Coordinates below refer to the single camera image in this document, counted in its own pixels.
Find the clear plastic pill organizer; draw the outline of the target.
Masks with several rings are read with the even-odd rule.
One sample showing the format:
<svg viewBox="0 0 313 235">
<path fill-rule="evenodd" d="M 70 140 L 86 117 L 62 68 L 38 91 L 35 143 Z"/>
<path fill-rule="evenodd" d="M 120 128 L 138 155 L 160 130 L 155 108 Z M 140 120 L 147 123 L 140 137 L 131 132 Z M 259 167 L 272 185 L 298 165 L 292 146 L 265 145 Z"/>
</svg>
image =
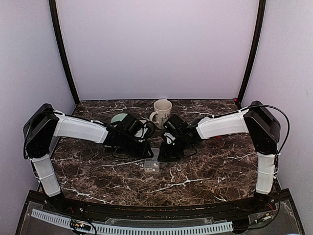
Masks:
<svg viewBox="0 0 313 235">
<path fill-rule="evenodd" d="M 146 173 L 159 173 L 160 171 L 160 162 L 158 161 L 158 156 L 159 156 L 159 148 L 152 148 L 152 152 L 154 154 L 154 156 L 152 158 L 146 158 L 144 161 L 144 171 Z"/>
</svg>

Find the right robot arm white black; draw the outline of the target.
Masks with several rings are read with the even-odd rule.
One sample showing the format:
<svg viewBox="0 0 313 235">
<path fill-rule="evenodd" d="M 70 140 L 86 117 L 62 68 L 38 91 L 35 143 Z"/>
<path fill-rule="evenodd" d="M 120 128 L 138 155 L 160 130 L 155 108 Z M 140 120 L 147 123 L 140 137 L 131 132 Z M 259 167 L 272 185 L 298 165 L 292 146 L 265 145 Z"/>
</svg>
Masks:
<svg viewBox="0 0 313 235">
<path fill-rule="evenodd" d="M 250 200 L 250 209 L 261 212 L 268 205 L 279 154 L 281 125 L 268 106 L 254 101 L 250 106 L 222 115 L 200 118 L 191 124 L 178 115 L 170 116 L 163 127 L 165 133 L 160 146 L 158 161 L 171 162 L 185 156 L 185 148 L 212 137 L 247 133 L 258 157 L 258 195 Z"/>
</svg>

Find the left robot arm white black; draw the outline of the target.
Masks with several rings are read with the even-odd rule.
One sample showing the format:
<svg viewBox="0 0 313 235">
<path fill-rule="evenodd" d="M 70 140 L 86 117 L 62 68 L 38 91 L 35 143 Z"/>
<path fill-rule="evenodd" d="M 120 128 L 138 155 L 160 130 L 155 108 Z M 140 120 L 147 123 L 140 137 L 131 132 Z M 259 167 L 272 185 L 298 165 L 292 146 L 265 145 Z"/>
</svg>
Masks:
<svg viewBox="0 0 313 235">
<path fill-rule="evenodd" d="M 35 175 L 50 199 L 50 206 L 58 213 L 66 213 L 69 203 L 60 194 L 52 162 L 50 146 L 53 138 L 67 137 L 103 144 L 127 154 L 146 159 L 153 157 L 148 139 L 155 131 L 149 122 L 141 122 L 131 114 L 118 114 L 111 123 L 74 117 L 43 104 L 23 127 L 23 156 L 29 159 Z"/>
</svg>

